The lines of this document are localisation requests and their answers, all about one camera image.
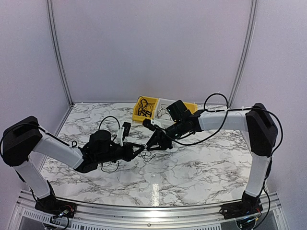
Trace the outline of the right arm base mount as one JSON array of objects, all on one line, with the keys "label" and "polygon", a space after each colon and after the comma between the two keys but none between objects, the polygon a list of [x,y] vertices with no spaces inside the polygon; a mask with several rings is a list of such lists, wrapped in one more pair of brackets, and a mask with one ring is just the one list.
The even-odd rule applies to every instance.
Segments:
[{"label": "right arm base mount", "polygon": [[256,214],[262,210],[260,195],[254,197],[244,191],[240,201],[223,204],[219,213],[224,219],[232,219]]}]

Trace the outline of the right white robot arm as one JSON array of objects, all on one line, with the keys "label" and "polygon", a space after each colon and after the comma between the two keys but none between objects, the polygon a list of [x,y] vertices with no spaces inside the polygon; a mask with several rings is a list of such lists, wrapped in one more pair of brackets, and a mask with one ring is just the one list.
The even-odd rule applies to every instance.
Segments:
[{"label": "right white robot arm", "polygon": [[173,124],[163,127],[154,119],[144,119],[143,126],[153,131],[147,142],[147,150],[171,149],[175,142],[182,146],[188,143],[180,141],[190,134],[203,131],[221,130],[239,131],[249,148],[252,164],[244,198],[238,203],[238,211],[247,215],[256,207],[254,197],[259,197],[272,168],[272,157],[283,140],[283,129],[278,117],[268,111],[262,103],[250,107],[209,110],[199,109],[192,113],[181,100],[167,107]]}]

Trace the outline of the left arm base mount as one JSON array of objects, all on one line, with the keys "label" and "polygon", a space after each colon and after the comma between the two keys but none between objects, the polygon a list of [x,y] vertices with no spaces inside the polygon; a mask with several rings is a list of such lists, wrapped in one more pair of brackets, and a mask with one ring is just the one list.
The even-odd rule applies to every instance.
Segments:
[{"label": "left arm base mount", "polygon": [[73,218],[77,204],[74,202],[57,199],[49,181],[47,181],[47,184],[49,186],[50,193],[44,198],[35,198],[35,209],[58,217],[61,217],[60,214],[63,213],[63,216]]}]

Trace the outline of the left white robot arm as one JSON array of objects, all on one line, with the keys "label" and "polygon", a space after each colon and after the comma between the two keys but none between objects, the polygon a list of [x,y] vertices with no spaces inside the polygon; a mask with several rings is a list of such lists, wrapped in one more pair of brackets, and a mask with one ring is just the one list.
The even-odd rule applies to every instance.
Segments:
[{"label": "left white robot arm", "polygon": [[106,162],[129,162],[145,149],[145,145],[124,140],[129,131],[130,125],[125,122],[113,140],[109,131],[99,129],[80,147],[50,134],[39,125],[36,117],[29,116],[3,132],[0,155],[8,166],[15,169],[36,197],[42,199],[42,206],[50,213],[57,213],[61,207],[60,202],[52,196],[52,187],[33,165],[30,154],[38,152],[79,173],[89,173]]}]

